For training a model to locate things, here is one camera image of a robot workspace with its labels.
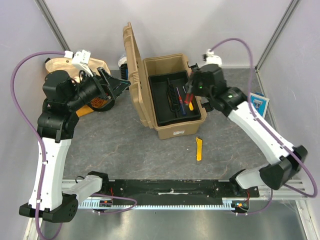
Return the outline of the red black utility knife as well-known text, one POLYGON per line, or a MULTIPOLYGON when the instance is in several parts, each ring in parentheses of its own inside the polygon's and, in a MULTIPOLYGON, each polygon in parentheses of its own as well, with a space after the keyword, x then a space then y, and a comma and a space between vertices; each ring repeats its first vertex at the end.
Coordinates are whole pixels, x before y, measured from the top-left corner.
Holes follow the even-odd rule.
POLYGON ((193 100, 194 95, 192 93, 186 93, 184 103, 189 105, 193 100))

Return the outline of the yellow handle screwdriver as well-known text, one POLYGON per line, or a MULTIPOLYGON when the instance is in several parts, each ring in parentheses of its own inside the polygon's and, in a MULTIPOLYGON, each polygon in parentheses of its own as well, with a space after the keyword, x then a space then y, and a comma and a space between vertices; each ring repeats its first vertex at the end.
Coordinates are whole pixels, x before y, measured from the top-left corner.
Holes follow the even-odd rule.
POLYGON ((188 107, 189 107, 189 110, 190 110, 190 111, 193 111, 193 110, 194 110, 194 106, 193 106, 193 104, 192 104, 191 101, 188 103, 188 107))

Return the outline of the tan plastic toolbox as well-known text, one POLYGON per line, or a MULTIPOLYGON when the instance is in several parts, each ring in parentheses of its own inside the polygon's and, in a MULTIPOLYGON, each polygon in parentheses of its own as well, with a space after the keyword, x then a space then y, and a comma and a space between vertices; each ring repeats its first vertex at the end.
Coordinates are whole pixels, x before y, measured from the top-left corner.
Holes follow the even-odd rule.
POLYGON ((123 28, 131 101, 141 123, 161 140, 196 134, 207 117, 201 98, 184 104, 191 68, 183 53, 142 59, 130 22, 123 28))

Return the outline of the black toolbox tray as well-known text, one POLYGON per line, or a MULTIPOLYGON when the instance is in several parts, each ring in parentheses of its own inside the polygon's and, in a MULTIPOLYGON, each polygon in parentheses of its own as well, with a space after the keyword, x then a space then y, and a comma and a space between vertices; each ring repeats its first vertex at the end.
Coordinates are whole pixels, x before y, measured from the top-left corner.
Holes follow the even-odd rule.
POLYGON ((193 111, 190 111, 189 107, 184 103, 186 98, 185 85, 188 80, 189 76, 185 70, 148 77, 156 123, 159 127, 196 121, 201 118, 200 109, 195 98, 192 100, 193 111), (176 87, 178 87, 184 103, 186 116, 182 115, 176 87))

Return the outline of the red blue screwdriver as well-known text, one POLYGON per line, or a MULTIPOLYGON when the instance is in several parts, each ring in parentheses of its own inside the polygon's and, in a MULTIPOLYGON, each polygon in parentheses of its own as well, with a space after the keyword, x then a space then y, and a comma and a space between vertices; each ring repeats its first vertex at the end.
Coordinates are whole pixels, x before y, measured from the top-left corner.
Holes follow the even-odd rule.
POLYGON ((186 116, 187 113, 186 113, 186 110, 185 110, 185 104, 184 104, 184 102, 182 100, 182 97, 180 95, 178 87, 176 87, 176 90, 177 90, 177 94, 178 94, 178 100, 179 100, 179 104, 180 104, 180 109, 181 109, 182 115, 186 116))

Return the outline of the yellow utility knife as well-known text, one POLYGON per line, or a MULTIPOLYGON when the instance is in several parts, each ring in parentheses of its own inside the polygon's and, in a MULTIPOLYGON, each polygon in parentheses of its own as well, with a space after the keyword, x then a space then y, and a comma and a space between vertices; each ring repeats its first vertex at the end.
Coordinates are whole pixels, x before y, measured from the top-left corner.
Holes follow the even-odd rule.
POLYGON ((196 137, 195 141, 196 141, 196 161, 200 162, 202 160, 203 140, 200 137, 196 137))

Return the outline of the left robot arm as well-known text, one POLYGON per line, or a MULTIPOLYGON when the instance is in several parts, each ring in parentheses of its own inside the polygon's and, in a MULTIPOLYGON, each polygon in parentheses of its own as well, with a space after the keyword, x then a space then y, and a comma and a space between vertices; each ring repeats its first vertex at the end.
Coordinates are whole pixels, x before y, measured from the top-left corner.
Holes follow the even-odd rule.
POLYGON ((128 80, 111 76, 104 68, 85 73, 77 83, 65 70, 46 75, 42 90, 45 100, 37 120, 39 159, 33 192, 19 208, 21 216, 41 218, 51 223, 68 223, 79 205, 93 194, 106 196, 110 191, 106 173, 91 171, 75 186, 63 190, 66 156, 79 121, 77 111, 95 98, 108 100, 107 108, 129 86, 128 80))

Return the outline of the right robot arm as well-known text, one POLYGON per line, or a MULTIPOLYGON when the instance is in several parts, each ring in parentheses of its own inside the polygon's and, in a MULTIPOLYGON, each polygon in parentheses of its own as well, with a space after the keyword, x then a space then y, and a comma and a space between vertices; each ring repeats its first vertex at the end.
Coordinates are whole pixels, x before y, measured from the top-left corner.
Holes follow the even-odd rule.
POLYGON ((213 109, 223 113, 253 140, 267 160, 267 164, 240 170, 229 179, 233 196, 240 197, 255 186, 278 190, 301 170, 299 162, 305 161, 307 149, 303 145, 294 146, 276 132, 238 87, 227 85, 217 64, 193 67, 185 88, 187 101, 192 96, 206 98, 213 109))

